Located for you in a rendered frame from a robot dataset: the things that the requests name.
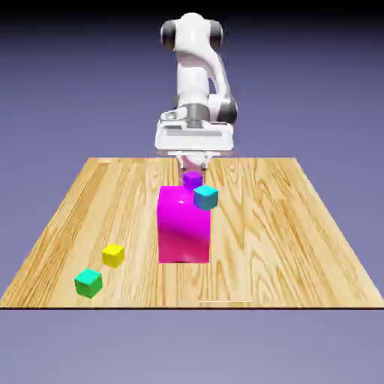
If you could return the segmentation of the small purple cube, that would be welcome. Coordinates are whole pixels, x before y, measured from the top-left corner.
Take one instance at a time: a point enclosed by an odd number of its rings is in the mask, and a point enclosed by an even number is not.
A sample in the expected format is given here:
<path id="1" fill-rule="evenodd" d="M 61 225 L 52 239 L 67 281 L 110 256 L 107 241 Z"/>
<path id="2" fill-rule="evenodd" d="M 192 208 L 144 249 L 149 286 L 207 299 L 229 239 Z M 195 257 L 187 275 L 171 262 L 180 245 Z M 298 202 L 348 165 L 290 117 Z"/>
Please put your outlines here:
<path id="1" fill-rule="evenodd" d="M 203 185 L 203 174 L 200 172 L 187 171 L 183 173 L 183 186 L 192 191 Z"/>

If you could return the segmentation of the small cyan cube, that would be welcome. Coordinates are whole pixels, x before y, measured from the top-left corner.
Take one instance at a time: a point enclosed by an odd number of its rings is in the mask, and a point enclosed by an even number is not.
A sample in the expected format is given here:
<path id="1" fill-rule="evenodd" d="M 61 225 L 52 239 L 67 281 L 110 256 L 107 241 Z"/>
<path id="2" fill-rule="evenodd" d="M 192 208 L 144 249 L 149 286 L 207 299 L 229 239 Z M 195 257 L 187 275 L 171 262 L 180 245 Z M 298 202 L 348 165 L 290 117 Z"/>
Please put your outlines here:
<path id="1" fill-rule="evenodd" d="M 193 204 L 204 211 L 218 205 L 218 190 L 209 185 L 201 185 L 193 189 Z"/>

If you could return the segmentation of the small green cube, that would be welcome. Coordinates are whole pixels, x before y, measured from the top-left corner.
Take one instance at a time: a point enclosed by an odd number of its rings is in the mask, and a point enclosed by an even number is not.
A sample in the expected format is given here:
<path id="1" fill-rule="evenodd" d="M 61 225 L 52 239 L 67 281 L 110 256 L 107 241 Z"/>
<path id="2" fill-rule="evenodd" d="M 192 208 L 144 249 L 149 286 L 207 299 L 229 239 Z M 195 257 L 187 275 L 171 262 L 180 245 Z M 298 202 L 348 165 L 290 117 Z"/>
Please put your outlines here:
<path id="1" fill-rule="evenodd" d="M 91 299 L 103 287 L 102 274 L 86 268 L 74 278 L 74 283 L 76 292 L 80 296 Z"/>

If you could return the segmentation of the large magenta box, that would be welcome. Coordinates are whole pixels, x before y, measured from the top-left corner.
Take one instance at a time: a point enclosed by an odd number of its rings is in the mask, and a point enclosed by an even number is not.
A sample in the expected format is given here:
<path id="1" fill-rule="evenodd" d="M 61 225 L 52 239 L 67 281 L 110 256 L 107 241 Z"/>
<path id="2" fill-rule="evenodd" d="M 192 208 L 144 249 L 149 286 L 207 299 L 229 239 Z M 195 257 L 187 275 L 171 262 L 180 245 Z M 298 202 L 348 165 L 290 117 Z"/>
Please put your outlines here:
<path id="1" fill-rule="evenodd" d="M 157 200 L 160 263 L 208 263 L 211 216 L 194 205 L 193 192 L 182 186 L 160 187 Z"/>

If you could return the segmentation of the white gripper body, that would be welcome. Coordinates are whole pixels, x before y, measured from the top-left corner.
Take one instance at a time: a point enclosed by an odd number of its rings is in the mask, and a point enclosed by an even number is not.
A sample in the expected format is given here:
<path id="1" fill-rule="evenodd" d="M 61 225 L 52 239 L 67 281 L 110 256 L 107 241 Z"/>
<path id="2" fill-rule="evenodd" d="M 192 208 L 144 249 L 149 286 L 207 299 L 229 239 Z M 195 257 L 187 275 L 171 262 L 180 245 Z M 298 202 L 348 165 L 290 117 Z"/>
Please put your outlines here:
<path id="1" fill-rule="evenodd" d="M 192 128 L 184 120 L 159 120 L 154 146 L 161 152 L 230 152 L 233 126 L 203 121 L 202 127 Z"/>

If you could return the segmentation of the small yellow cube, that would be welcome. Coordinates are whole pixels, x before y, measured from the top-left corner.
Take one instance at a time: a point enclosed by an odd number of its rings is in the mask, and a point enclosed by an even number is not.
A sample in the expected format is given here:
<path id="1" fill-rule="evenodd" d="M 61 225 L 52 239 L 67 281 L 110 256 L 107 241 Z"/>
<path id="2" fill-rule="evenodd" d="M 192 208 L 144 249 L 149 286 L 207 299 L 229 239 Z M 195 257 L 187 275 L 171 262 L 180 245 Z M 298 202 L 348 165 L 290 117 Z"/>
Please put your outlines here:
<path id="1" fill-rule="evenodd" d="M 108 244 L 102 250 L 103 264 L 116 269 L 125 259 L 125 248 L 117 244 Z"/>

